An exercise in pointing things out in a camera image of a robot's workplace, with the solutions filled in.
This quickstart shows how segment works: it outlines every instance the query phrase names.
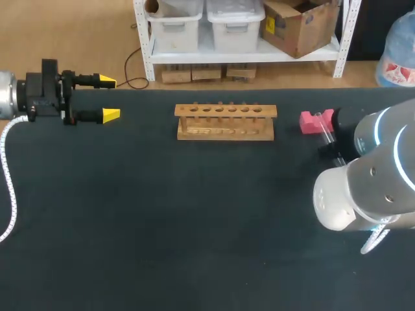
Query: bottle label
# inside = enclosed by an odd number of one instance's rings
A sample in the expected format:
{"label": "bottle label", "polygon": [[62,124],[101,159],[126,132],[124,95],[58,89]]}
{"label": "bottle label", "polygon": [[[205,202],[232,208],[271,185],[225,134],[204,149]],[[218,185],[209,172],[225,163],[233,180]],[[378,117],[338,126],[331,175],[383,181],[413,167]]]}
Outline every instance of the bottle label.
{"label": "bottle label", "polygon": [[399,86],[415,86],[415,69],[399,66],[389,58],[383,60],[382,75],[389,82]]}

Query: dark green table surface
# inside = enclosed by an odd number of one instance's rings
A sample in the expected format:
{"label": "dark green table surface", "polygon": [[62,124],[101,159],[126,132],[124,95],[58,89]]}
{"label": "dark green table surface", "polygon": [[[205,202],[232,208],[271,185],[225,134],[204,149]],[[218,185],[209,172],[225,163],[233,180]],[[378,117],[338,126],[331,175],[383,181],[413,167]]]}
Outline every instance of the dark green table surface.
{"label": "dark green table surface", "polygon": [[[121,108],[105,126],[18,124],[7,156],[19,214],[0,244],[0,310],[411,310],[415,231],[367,256],[369,233],[323,228],[313,183],[328,167],[300,112],[368,113],[411,89],[77,91]],[[177,141],[177,103],[276,104],[273,142]],[[0,231],[10,217],[0,178]]]}

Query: white metal shelf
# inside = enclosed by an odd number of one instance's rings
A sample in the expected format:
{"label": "white metal shelf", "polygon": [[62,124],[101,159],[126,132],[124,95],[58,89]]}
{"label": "white metal shelf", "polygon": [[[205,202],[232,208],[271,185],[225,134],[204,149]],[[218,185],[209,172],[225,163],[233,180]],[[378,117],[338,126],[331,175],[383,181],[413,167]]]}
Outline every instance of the white metal shelf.
{"label": "white metal shelf", "polygon": [[215,51],[213,30],[209,23],[199,25],[199,51],[197,53],[163,53],[157,49],[157,42],[150,39],[150,60],[152,63],[272,63],[337,60],[340,45],[335,36],[331,43],[301,58],[295,59],[259,38],[257,50],[253,53],[221,53]]}
{"label": "white metal shelf", "polygon": [[349,52],[351,37],[355,28],[361,0],[344,0],[343,32],[340,44],[336,37],[331,43],[301,58],[294,59],[271,44],[259,38],[255,53],[224,54],[216,52],[213,45],[213,34],[209,25],[202,23],[199,35],[199,51],[197,53],[161,53],[157,50],[154,38],[148,35],[148,23],[144,14],[145,0],[134,0],[137,29],[140,38],[146,77],[154,81],[154,64],[158,63],[260,63],[260,62],[305,62],[336,60],[333,77],[343,74]]}

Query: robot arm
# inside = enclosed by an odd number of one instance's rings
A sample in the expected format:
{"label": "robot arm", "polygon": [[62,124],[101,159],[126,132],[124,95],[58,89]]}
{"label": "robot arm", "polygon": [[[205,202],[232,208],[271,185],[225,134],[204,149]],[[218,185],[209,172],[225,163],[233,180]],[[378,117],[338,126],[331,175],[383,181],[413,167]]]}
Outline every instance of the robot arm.
{"label": "robot arm", "polygon": [[415,227],[415,100],[346,121],[333,114],[343,167],[322,172],[314,184],[314,209],[331,230]]}
{"label": "robot arm", "polygon": [[36,117],[61,117],[64,124],[81,122],[102,124],[120,116],[119,109],[75,111],[71,97],[76,86],[112,89],[116,81],[97,73],[84,76],[73,71],[58,73],[56,60],[42,60],[41,73],[27,73],[26,80],[16,80],[9,71],[0,71],[0,119],[11,120],[25,113],[29,121]]}

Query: black cable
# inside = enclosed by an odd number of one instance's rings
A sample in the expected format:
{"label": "black cable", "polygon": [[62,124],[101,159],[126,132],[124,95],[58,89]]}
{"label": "black cable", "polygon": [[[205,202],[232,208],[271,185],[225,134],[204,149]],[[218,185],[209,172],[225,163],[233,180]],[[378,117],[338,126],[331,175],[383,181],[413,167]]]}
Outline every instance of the black cable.
{"label": "black cable", "polygon": [[[135,29],[135,28],[137,28],[137,24],[132,24],[131,26],[131,29]],[[120,87],[120,86],[123,86],[124,84],[128,84],[128,86],[129,87],[131,87],[132,89],[145,89],[147,86],[148,86],[148,80],[146,79],[146,78],[144,78],[144,77],[137,77],[137,78],[133,78],[133,79],[128,79],[128,76],[127,76],[127,64],[128,64],[128,61],[130,60],[130,58],[135,54],[135,53],[137,53],[138,51],[140,51],[141,50],[141,47],[140,48],[138,48],[138,49],[136,49],[133,53],[131,53],[128,57],[127,57],[127,59],[125,60],[125,63],[124,63],[124,75],[125,75],[125,81],[123,82],[123,83],[120,83],[120,84],[118,84],[117,85],[117,87]],[[145,86],[143,86],[143,87],[135,87],[135,86],[132,86],[131,85],[131,81],[136,81],[136,80],[144,80],[145,82],[146,82],[146,84],[145,84]]]}

